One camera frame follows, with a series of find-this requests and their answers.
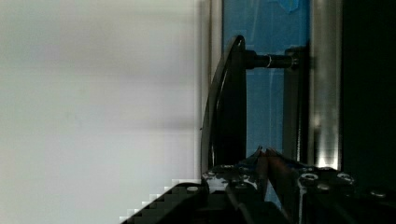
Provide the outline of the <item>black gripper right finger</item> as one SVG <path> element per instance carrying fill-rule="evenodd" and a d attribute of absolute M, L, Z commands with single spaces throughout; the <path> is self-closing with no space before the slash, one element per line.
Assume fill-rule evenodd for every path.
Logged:
<path fill-rule="evenodd" d="M 355 191 L 351 175 L 299 163 L 272 148 L 266 149 L 264 158 L 290 224 L 355 224 L 345 203 Z"/>

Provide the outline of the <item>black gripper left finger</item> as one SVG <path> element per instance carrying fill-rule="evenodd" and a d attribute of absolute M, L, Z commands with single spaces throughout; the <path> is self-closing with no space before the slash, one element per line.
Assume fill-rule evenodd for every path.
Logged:
<path fill-rule="evenodd" d="M 201 175 L 201 187 L 207 194 L 224 193 L 228 187 L 252 187 L 265 198 L 265 174 L 261 170 L 260 159 L 263 155 L 262 147 L 258 147 L 247 158 L 235 164 L 219 164 Z"/>

